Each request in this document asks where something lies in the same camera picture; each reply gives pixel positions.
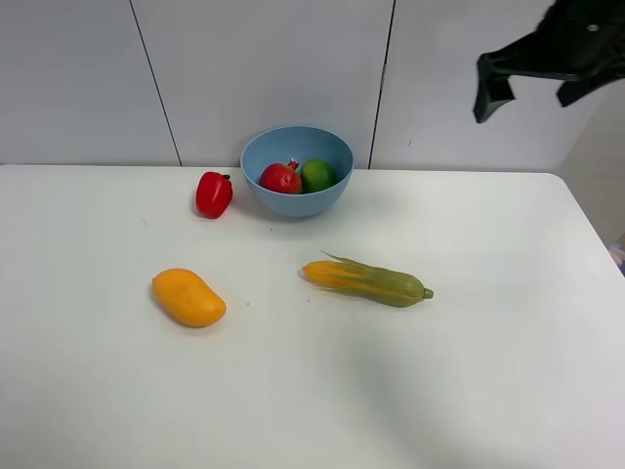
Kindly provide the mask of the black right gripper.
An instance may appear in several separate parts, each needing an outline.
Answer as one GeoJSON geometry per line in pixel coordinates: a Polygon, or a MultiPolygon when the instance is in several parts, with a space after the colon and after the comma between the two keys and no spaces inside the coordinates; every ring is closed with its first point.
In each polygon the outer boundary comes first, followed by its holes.
{"type": "Polygon", "coordinates": [[[566,80],[557,98],[569,107],[623,79],[623,72],[605,72],[622,65],[623,1],[556,1],[532,32],[478,58],[474,118],[485,123],[515,99],[511,75],[566,80]]]}

